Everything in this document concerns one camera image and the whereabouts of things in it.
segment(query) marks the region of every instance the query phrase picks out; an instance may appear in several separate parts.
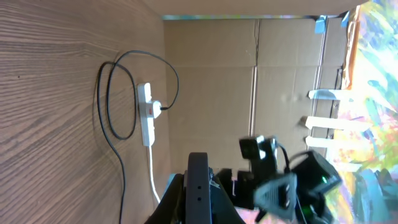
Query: wood grain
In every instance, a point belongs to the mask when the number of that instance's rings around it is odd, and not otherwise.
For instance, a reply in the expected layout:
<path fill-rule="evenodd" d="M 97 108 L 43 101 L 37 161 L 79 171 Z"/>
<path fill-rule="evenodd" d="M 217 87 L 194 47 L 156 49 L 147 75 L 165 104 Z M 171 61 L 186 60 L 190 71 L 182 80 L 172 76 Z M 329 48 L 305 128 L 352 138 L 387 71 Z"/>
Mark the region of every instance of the wood grain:
<path fill-rule="evenodd" d="M 117 223 L 123 180 L 98 121 L 96 76 L 127 50 L 163 56 L 160 17 L 138 0 L 5 0 L 0 15 L 0 223 Z M 122 64 L 167 104 L 161 62 L 135 55 Z M 117 71 L 111 111 L 122 134 L 133 109 L 130 81 Z M 162 195 L 170 174 L 167 113 L 155 122 Z M 127 172 L 123 223 L 142 223 L 156 203 L 139 122 L 132 138 L 111 139 Z"/>

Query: cardboard box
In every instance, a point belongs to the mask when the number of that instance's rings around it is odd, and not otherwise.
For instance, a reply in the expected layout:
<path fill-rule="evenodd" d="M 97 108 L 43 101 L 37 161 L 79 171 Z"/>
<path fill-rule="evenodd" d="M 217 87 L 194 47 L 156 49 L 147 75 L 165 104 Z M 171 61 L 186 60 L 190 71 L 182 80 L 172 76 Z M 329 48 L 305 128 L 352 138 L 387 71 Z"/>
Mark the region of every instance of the cardboard box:
<path fill-rule="evenodd" d="M 314 33 L 313 19 L 165 21 L 166 59 L 180 75 L 180 95 L 169 111 L 172 171 L 186 169 L 190 152 L 207 152 L 215 169 L 249 169 L 238 141 L 251 128 L 256 76 L 254 134 L 276 135 L 290 156 L 306 150 L 309 130 L 299 121 L 313 111 L 307 93 L 315 86 L 324 40 L 321 87 L 334 88 L 346 40 L 340 23 L 331 19 L 324 39 Z M 169 101 L 175 85 L 168 70 Z M 317 115 L 327 116 L 329 103 L 319 102 Z"/>

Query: wire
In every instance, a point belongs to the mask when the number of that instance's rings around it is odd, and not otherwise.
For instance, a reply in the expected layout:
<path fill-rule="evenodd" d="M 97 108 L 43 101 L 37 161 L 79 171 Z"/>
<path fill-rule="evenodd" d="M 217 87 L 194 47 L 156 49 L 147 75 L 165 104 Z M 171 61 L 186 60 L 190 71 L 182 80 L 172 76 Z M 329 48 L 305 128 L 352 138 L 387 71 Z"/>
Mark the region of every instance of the wire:
<path fill-rule="evenodd" d="M 283 145 L 281 145 L 281 143 L 278 142 L 279 147 L 282 149 L 282 152 L 284 153 L 284 157 L 285 157 L 285 163 L 286 163 L 286 168 L 288 171 L 290 171 L 290 167 L 289 167 L 289 157 L 287 157 L 287 152 L 286 149 Z"/>
<path fill-rule="evenodd" d="M 294 154 L 294 155 L 290 158 L 290 161 L 292 162 L 293 160 L 297 159 L 297 158 L 300 157 L 300 156 L 308 155 L 308 154 L 311 154 L 311 153 L 313 153 L 313 150 L 304 151 L 304 152 L 299 152 L 299 153 L 297 153 L 297 154 Z"/>
<path fill-rule="evenodd" d="M 296 196 L 296 199 L 297 199 L 297 206 L 298 206 L 298 209 L 300 210 L 300 214 L 301 214 L 301 217 L 302 217 L 302 219 L 303 219 L 303 223 L 304 223 L 304 224 L 307 224 L 307 221 L 305 220 L 305 216 L 304 216 L 303 210 L 301 209 L 301 204 L 300 204 L 299 197 Z"/>
<path fill-rule="evenodd" d="M 104 62 L 104 63 L 100 66 L 100 68 L 99 68 L 99 70 L 98 70 L 98 77 L 97 77 L 97 108 L 98 108 L 99 123 L 100 123 L 100 125 L 101 125 L 101 129 L 102 129 L 102 132 L 103 132 L 103 134 L 104 134 L 104 137 L 105 137 L 106 141 L 108 142 L 109 146 L 111 147 L 111 149 L 113 150 L 113 152 L 115 153 L 115 155 L 116 155 L 116 156 L 118 157 L 118 159 L 119 159 L 120 166 L 121 166 L 121 168 L 122 168 L 122 175 L 123 175 L 123 191 L 122 191 L 122 197 L 121 197 L 121 203 L 120 203 L 119 223 L 122 222 L 124 194 L 125 194 L 125 192 L 126 192 L 126 171 L 125 171 L 125 169 L 124 169 L 124 164 L 123 164 L 123 161 L 122 161 L 122 159 L 121 159 L 120 154 L 118 153 L 118 151 L 116 150 L 116 148 L 115 148 L 114 145 L 112 144 L 112 142 L 111 142 L 111 140 L 110 140 L 108 134 L 107 134 L 106 131 L 105 131 L 105 125 L 104 125 L 104 121 L 103 121 L 103 115 L 102 115 L 102 112 L 101 112 L 101 102 L 100 102 L 100 96 L 101 96 L 101 94 L 100 94 L 100 86 L 101 86 L 101 77 L 102 77 L 102 73 L 103 73 L 104 67 L 107 66 L 107 65 L 112 65 L 111 71 L 109 72 L 108 85 L 107 85 L 107 87 L 106 87 L 106 117 L 107 117 L 107 120 L 108 120 L 108 123 L 109 123 L 109 128 L 111 129 L 112 134 L 113 134 L 117 139 L 119 139 L 119 140 L 126 140 L 126 139 L 128 139 L 129 137 L 131 137 L 131 136 L 133 135 L 133 133 L 134 133 L 134 131 L 135 131 L 135 129 L 136 129 L 136 123 L 137 123 L 137 95 L 136 95 L 136 84 L 134 83 L 134 79 L 133 79 L 133 77 L 132 77 L 130 71 L 129 71 L 126 67 L 123 67 L 122 65 L 120 65 L 119 62 L 120 62 L 120 60 L 121 60 L 122 58 L 124 58 L 125 56 L 127 56 L 127 55 L 129 55 L 129 54 L 145 54 L 145 55 L 150 55 L 150 56 L 152 56 L 152 57 L 154 57 L 154 58 L 157 58 L 157 59 L 163 61 L 163 62 L 166 63 L 168 66 L 170 66 L 170 68 L 174 71 L 175 76 L 176 76 L 176 78 L 177 78 L 177 92 L 176 92 L 175 97 L 174 97 L 174 100 L 173 100 L 173 102 L 170 104 L 170 106 L 168 106 L 168 107 L 162 107 L 161 110 L 168 110 L 168 109 L 170 109 L 170 108 L 174 105 L 175 100 L 177 99 L 177 96 L 178 96 L 179 89 L 180 89 L 180 80 L 179 80 L 179 77 L 178 77 L 178 73 L 177 73 L 177 71 L 173 68 L 173 66 L 172 66 L 171 64 L 169 64 L 168 62 L 166 62 L 163 58 L 161 58 L 161 57 L 159 57 L 159 56 L 157 56 L 157 55 L 154 55 L 154 54 L 152 54 L 152 53 L 150 53 L 150 52 L 146 52 L 146 51 L 142 51 L 142 50 L 130 50 L 130 51 L 128 51 L 128 52 L 122 54 L 122 56 L 120 56 L 120 57 L 117 59 L 117 61 L 115 61 L 115 62 Z M 120 136 L 120 135 L 116 132 L 116 130 L 113 128 L 113 124 L 112 124 L 112 121 L 111 121 L 111 113 L 110 113 L 110 110 L 109 110 L 109 107 L 110 107 L 110 106 L 109 106 L 109 102 L 110 102 L 110 99 L 109 99 L 110 86 L 111 86 L 111 80 L 112 80 L 112 77 L 113 77 L 113 72 L 114 72 L 114 69 L 115 69 L 116 67 L 121 68 L 123 71 L 125 71 L 125 72 L 127 73 L 127 75 L 129 76 L 129 78 L 130 78 L 130 80 L 131 80 L 132 89 L 133 89 L 133 93 L 134 93 L 134 94 L 133 94 L 133 95 L 134 95 L 134 122 L 133 122 L 133 125 L 132 125 L 131 132 L 130 132 L 126 137 Z M 152 167 L 152 149 L 150 149 L 150 166 Z M 153 183 L 153 170 L 152 170 L 152 169 L 151 169 L 151 172 L 150 172 L 150 179 L 151 179 L 151 182 Z M 153 186 L 153 190 L 154 190 L 155 197 L 156 197 L 156 199 L 157 199 L 158 202 L 159 202 L 159 196 L 157 196 L 157 194 L 156 194 L 154 184 L 152 184 L 152 186 Z"/>
<path fill-rule="evenodd" d="M 152 186 L 152 191 L 155 195 L 155 198 L 157 200 L 157 203 L 160 203 L 160 199 L 159 196 L 156 193 L 156 189 L 155 189 L 155 182 L 154 182 L 154 165 L 152 163 L 152 146 L 148 146 L 148 150 L 149 150 L 149 172 L 150 172 L 150 184 Z"/>
<path fill-rule="evenodd" d="M 117 61 L 115 61 L 115 65 L 118 65 L 119 62 L 120 62 L 120 60 L 122 60 L 125 56 L 127 56 L 127 55 L 129 55 L 129 54 L 144 54 L 144 55 L 152 56 L 152 57 L 154 57 L 154 58 L 157 58 L 157 59 L 163 61 L 164 63 L 166 63 L 166 64 L 173 70 L 173 72 L 174 72 L 174 74 L 175 74 L 175 76 L 176 76 L 176 78 L 177 78 L 177 91 L 176 91 L 176 93 L 175 93 L 175 97 L 174 97 L 174 99 L 173 99 L 173 102 L 170 104 L 170 106 L 166 106 L 166 107 L 161 107 L 161 108 L 160 108 L 161 110 L 168 110 L 168 109 L 170 109 L 170 108 L 174 105 L 175 100 L 177 99 L 178 93 L 179 93 L 179 91 L 180 91 L 180 79 L 179 79 L 178 73 L 177 73 L 177 71 L 175 70 L 175 68 L 173 67 L 173 65 L 171 65 L 170 63 L 168 63 L 168 62 L 167 62 L 166 60 L 164 60 L 163 58 L 161 58 L 161 57 L 159 57 L 159 56 L 157 56 L 157 55 L 154 55 L 154 54 L 152 54 L 152 53 L 150 53 L 150 52 L 143 51 L 143 50 L 130 50 L 130 51 L 128 51 L 128 52 L 122 54 L 122 55 L 117 59 Z M 109 76 L 111 76 L 111 75 L 113 74 L 114 68 L 115 68 L 115 66 L 112 67 Z"/>

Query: black device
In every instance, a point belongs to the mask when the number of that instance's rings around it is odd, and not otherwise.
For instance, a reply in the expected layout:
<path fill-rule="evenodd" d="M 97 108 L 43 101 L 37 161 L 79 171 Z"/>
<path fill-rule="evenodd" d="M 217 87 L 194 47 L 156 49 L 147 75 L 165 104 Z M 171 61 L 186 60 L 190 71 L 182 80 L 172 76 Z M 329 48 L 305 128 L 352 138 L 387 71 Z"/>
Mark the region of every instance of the black device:
<path fill-rule="evenodd" d="M 146 223 L 244 223 L 235 207 L 258 209 L 256 221 L 271 213 L 284 220 L 300 223 L 331 223 L 333 216 L 323 196 L 341 183 L 335 168 L 314 151 L 290 169 L 286 150 L 275 137 L 239 140 L 242 156 L 250 160 L 251 171 L 222 169 L 214 175 L 207 154 L 189 155 L 188 169 L 175 175 L 165 195 Z M 284 172 L 278 172 L 275 152 L 282 149 Z"/>

